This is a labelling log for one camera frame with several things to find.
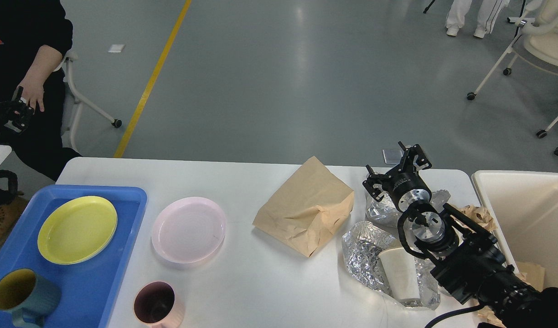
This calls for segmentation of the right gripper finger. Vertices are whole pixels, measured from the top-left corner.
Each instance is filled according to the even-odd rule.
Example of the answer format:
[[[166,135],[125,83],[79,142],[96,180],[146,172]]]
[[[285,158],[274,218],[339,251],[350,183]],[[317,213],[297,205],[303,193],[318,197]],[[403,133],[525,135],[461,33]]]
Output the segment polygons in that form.
[[[388,173],[383,174],[375,172],[371,166],[365,166],[365,168],[367,169],[368,174],[362,185],[368,195],[371,196],[377,203],[380,203],[385,195],[388,194],[388,191],[384,186],[384,184],[388,182]]]
[[[421,170],[432,168],[433,165],[419,144],[407,146],[404,145],[402,141],[398,141],[398,145],[403,151],[402,157],[398,163],[398,172],[416,174]]]

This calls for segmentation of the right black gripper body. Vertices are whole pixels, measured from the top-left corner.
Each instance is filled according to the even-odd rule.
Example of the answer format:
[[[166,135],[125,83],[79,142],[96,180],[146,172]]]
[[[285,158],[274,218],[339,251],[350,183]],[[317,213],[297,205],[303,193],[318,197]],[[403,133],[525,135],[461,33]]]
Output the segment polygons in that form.
[[[417,201],[429,203],[432,198],[429,187],[415,170],[408,172],[400,169],[390,170],[387,172],[387,179],[382,183],[382,188],[400,212],[405,212]]]

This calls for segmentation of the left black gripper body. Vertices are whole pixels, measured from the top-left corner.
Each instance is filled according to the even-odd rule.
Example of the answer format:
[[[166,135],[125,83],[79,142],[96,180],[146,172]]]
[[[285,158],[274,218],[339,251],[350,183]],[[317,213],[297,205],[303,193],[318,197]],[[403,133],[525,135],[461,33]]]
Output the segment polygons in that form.
[[[8,100],[0,102],[0,131],[6,127],[15,133],[25,131],[33,117],[35,110],[23,100]]]

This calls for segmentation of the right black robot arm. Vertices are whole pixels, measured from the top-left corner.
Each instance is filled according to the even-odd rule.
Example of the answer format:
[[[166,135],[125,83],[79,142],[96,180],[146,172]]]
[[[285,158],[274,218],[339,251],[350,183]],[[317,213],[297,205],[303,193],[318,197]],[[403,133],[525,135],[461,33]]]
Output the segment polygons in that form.
[[[403,155],[385,174],[366,166],[364,188],[377,202],[389,195],[401,213],[397,229],[402,247],[416,258],[431,260],[431,274],[442,288],[462,304],[478,301],[436,317],[427,327],[489,307],[507,328],[558,328],[558,288],[537,291],[515,275],[513,265],[506,265],[493,234],[448,203],[436,210],[419,176],[431,162],[419,144],[398,145]]]

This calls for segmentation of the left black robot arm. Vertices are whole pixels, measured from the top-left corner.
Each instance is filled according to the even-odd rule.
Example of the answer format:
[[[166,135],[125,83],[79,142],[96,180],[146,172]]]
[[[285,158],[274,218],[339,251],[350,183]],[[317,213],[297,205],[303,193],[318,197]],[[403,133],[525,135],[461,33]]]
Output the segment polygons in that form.
[[[2,131],[23,133],[29,126],[34,110],[21,97],[0,102],[0,135]],[[0,179],[7,180],[7,189],[0,188],[0,205],[10,204],[18,195],[18,176],[9,170],[0,170]]]

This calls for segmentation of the seated person's hand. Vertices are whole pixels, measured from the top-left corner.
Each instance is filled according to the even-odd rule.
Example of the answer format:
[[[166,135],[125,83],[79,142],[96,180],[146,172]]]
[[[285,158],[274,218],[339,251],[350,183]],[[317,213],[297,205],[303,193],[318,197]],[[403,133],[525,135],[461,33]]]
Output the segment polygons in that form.
[[[25,100],[27,106],[44,112],[44,77],[37,73],[27,73],[17,88],[22,89],[22,99]]]

